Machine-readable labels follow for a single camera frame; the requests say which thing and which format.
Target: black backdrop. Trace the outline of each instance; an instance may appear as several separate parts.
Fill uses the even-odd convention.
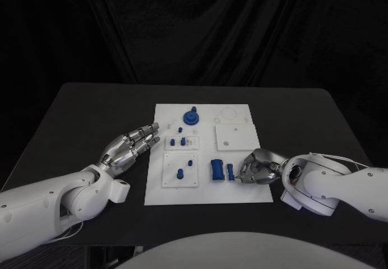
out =
[[[69,81],[321,87],[386,167],[386,14],[383,0],[7,1],[0,183]]]

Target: blue cylinder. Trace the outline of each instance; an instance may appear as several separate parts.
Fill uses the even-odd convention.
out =
[[[214,159],[210,161],[211,165],[211,180],[224,180],[222,160]]]
[[[232,164],[226,164],[226,169],[227,169],[227,180],[233,180],[235,175],[232,174]]]
[[[183,169],[177,169],[175,177],[177,179],[183,179]]]
[[[196,107],[191,107],[191,110],[188,112],[184,113],[183,115],[183,122],[187,125],[194,125],[199,122],[199,115],[196,113]]]

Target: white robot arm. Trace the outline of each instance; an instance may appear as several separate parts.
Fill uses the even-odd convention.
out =
[[[157,123],[116,137],[96,165],[0,193],[0,261],[23,254],[69,227],[93,218],[111,200],[125,201],[129,185],[113,178],[158,142]],[[60,216],[59,206],[67,214]]]
[[[341,200],[369,218],[388,222],[388,169],[364,168],[351,173],[325,156],[337,159],[321,154],[288,159],[255,149],[243,160],[239,179],[242,183],[268,184],[281,178],[281,200],[295,209],[302,206],[315,214],[331,216]]]

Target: dark gray table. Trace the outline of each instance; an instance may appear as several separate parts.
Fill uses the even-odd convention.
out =
[[[64,84],[12,170],[4,190],[83,169],[118,134],[152,122],[155,103],[248,104],[261,147],[295,156],[318,152],[367,164],[328,93],[321,89]],[[121,178],[126,200],[108,203],[79,234],[57,244],[158,245],[186,236],[253,231],[314,243],[388,242],[388,223],[343,202],[331,217],[274,203],[142,206],[148,153]]]

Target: cable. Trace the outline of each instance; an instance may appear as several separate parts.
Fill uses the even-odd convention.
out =
[[[59,240],[61,240],[61,239],[70,238],[72,236],[74,236],[74,235],[77,234],[77,232],[79,232],[80,229],[82,229],[82,226],[83,226],[83,222],[80,222],[80,226],[79,226],[79,228],[77,228],[77,230],[76,230],[76,232],[74,232],[73,234],[70,234],[69,236],[66,236],[66,235],[69,234],[69,232],[70,232],[70,231],[67,231],[67,233],[64,234],[63,237],[60,237],[60,238],[57,238],[57,239],[51,239],[51,240],[48,240],[46,243],[43,243],[43,244],[48,244],[48,243],[53,243],[53,242],[56,242],[56,241],[59,241]]]
[[[327,155],[327,154],[320,154],[320,153],[310,153],[311,155],[318,155],[321,157],[327,157],[327,158],[331,158],[331,159],[337,159],[337,160],[343,160],[343,161],[347,161],[350,163],[353,163],[356,165],[356,167],[360,165],[363,167],[369,167],[367,165],[364,164],[360,164],[357,163],[356,161],[350,160],[349,158],[344,158],[344,157],[340,157],[340,156],[334,156],[334,155]]]

